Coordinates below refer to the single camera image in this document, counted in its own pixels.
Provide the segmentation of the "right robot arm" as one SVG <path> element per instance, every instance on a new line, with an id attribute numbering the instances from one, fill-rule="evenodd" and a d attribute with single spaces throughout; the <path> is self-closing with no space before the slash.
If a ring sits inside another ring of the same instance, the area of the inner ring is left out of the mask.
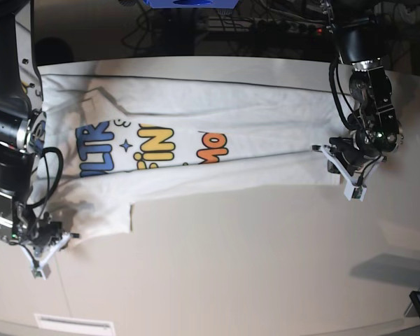
<path id="1" fill-rule="evenodd" d="M 32 43 L 33 1 L 0 1 L 0 240 L 35 250 L 63 247 L 73 234 L 37 207 L 45 208 L 62 175 L 60 150 L 45 147 L 42 80 Z M 32 204 L 39 161 L 58 158 L 45 196 Z"/>

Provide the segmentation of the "blue robot base block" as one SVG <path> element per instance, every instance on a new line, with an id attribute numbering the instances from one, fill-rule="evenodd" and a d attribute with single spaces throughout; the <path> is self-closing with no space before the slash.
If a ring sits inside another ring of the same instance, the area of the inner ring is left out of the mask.
<path id="1" fill-rule="evenodd" d="M 233 9 L 238 0 L 145 0 L 151 8 L 222 8 Z"/>

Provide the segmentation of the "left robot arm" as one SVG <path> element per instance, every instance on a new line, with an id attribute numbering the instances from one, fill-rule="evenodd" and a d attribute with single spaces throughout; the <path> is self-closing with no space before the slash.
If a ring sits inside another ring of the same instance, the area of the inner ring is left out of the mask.
<path id="1" fill-rule="evenodd" d="M 322 1 L 327 29 L 338 55 L 329 66 L 335 107 L 349 136 L 332 137 L 329 152 L 350 176 L 364 171 L 396 151 L 403 129 L 391 101 L 392 86 L 382 66 L 387 54 L 384 25 L 374 13 L 375 1 Z M 339 65 L 352 68 L 349 94 L 357 103 L 345 115 Z"/>

